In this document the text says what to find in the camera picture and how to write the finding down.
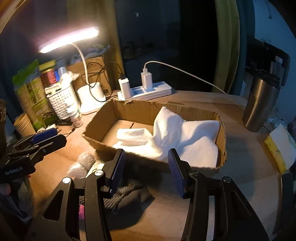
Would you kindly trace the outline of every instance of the silver screw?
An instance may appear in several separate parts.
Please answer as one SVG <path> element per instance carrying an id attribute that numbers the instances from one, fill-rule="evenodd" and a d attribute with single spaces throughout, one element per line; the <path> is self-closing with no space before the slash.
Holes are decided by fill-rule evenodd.
<path id="1" fill-rule="evenodd" d="M 196 171 L 196 170 L 191 170 L 191 171 L 189 172 L 189 174 L 192 175 L 192 176 L 194 176 L 194 177 L 196 177 L 196 176 L 198 175 L 198 171 Z"/>
<path id="2" fill-rule="evenodd" d="M 69 178 L 69 177 L 65 177 L 65 178 L 63 179 L 63 183 L 67 184 L 67 183 L 69 183 L 69 182 L 71 182 L 71 178 Z"/>
<path id="3" fill-rule="evenodd" d="M 230 177 L 223 177 L 222 180 L 226 183 L 230 183 L 231 182 L 231 178 Z"/>
<path id="4" fill-rule="evenodd" d="M 94 174 L 96 175 L 96 176 L 102 176 L 103 175 L 103 171 L 102 170 L 96 170 L 95 172 L 94 172 Z"/>

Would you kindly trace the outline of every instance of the brown cardboard box in background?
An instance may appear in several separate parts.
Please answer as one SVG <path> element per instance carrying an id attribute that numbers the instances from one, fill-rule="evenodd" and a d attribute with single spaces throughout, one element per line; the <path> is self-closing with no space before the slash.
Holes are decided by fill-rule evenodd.
<path id="1" fill-rule="evenodd" d="M 97 57 L 97 58 L 92 58 L 92 59 L 86 59 L 85 61 L 86 61 L 86 65 L 89 62 L 96 62 L 96 63 L 98 63 L 98 64 L 94 64 L 94 63 L 89 64 L 88 67 L 87 67 L 88 73 L 99 72 L 102 69 L 101 66 L 102 67 L 105 66 L 104 60 L 103 60 L 102 57 Z M 67 71 L 71 71 L 71 72 L 73 72 L 75 74 L 80 74 L 80 75 L 82 75 L 82 74 L 85 73 L 82 62 L 79 62 L 77 64 L 68 66 L 67 67 Z M 94 75 L 92 77 L 89 77 L 89 83 L 94 83 L 96 81 L 97 77 L 98 77 L 98 82 L 100 82 L 100 84 L 101 84 L 103 93 L 106 96 L 108 96 L 108 95 L 111 95 L 112 94 L 112 89 L 111 89 L 111 86 L 109 84 L 109 79 L 108 79 L 107 71 L 104 70 L 104 73 L 101 73 L 99 75 L 99 77 L 98 77 L 98 75 Z M 77 93 L 77 90 L 79 88 L 81 88 L 82 86 L 85 86 L 86 85 L 86 83 L 85 83 L 85 76 L 83 76 L 82 78 L 83 78 L 83 80 L 79 76 L 78 79 L 76 79 L 75 81 L 72 82 L 73 88 L 74 88 L 74 90 L 75 90 L 76 93 Z"/>
<path id="2" fill-rule="evenodd" d="M 101 160 L 112 160 L 117 151 L 112 147 L 117 143 L 117 130 L 120 128 L 147 128 L 150 132 L 153 132 L 154 120 L 162 106 L 167 107 L 170 111 L 180 115 L 187 121 L 217 120 L 220 122 L 220 130 L 216 140 L 219 150 L 216 169 L 196 168 L 206 176 L 212 176 L 219 171 L 226 162 L 226 136 L 224 125 L 219 115 L 212 111 L 171 103 L 163 104 L 143 100 L 133 100 L 130 102 L 110 100 L 95 114 L 82 133 L 82 136 L 91 146 L 98 150 L 97 154 Z M 169 172 L 167 163 L 141 157 L 133 153 L 126 153 L 126 160 Z"/>

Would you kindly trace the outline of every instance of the yellow jar lid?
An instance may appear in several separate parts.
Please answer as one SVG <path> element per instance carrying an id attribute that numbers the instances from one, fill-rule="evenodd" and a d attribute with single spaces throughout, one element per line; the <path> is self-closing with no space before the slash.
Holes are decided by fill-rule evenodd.
<path id="1" fill-rule="evenodd" d="M 56 61 L 55 60 L 52 60 L 52 61 L 49 61 L 49 62 L 44 63 L 42 65 L 39 65 L 39 71 L 42 71 L 44 69 L 53 67 L 53 66 L 55 66 L 55 64 L 56 64 Z"/>

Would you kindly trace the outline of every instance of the white towel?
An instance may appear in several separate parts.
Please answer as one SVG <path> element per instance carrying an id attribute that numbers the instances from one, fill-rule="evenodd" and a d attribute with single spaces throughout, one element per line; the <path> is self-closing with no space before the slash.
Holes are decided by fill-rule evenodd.
<path id="1" fill-rule="evenodd" d="M 169 149 L 176 148 L 191 167 L 215 168 L 219 128 L 216 120 L 185 121 L 162 107 L 154 120 L 153 135 L 145 128 L 119 129 L 113 147 L 160 161 L 167 161 Z"/>

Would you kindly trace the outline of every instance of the finger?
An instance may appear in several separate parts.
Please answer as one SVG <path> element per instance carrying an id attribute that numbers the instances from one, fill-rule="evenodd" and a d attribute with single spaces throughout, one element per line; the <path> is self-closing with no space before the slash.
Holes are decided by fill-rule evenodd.
<path id="1" fill-rule="evenodd" d="M 10 185 L 8 183 L 0 184 L 0 193 L 4 196 L 8 196 L 11 192 Z"/>

